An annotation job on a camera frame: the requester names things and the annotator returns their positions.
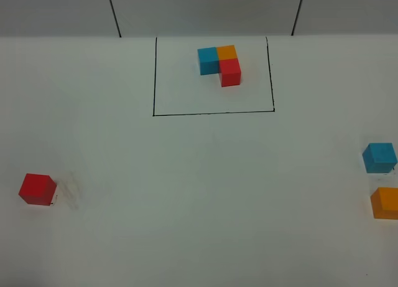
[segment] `toy block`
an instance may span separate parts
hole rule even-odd
[[[398,220],[398,189],[379,187],[371,196],[375,219]]]
[[[19,195],[28,204],[49,206],[56,187],[48,175],[26,174]]]
[[[215,47],[198,49],[200,75],[214,74],[219,72],[218,54]]]
[[[362,153],[367,173],[389,173],[397,164],[391,143],[370,143]]]
[[[236,55],[235,46],[233,45],[217,47],[217,54],[220,61],[238,58]]]
[[[220,60],[220,80],[222,87],[241,84],[241,67],[238,59]]]

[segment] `white wall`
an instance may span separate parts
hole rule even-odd
[[[0,0],[0,36],[108,36],[109,0]]]
[[[397,36],[269,37],[276,111],[242,115],[152,117],[154,46],[0,39],[0,285],[396,285],[360,153],[398,149]],[[17,195],[70,171],[76,206]]]
[[[300,0],[113,0],[122,36],[290,34]]]
[[[398,0],[303,0],[295,34],[398,33]]]

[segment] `white table surface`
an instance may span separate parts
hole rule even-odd
[[[153,117],[154,45],[0,39],[0,285],[396,285],[360,152],[398,149],[397,36],[269,37],[275,113],[242,115]],[[27,172],[81,194],[29,206]]]

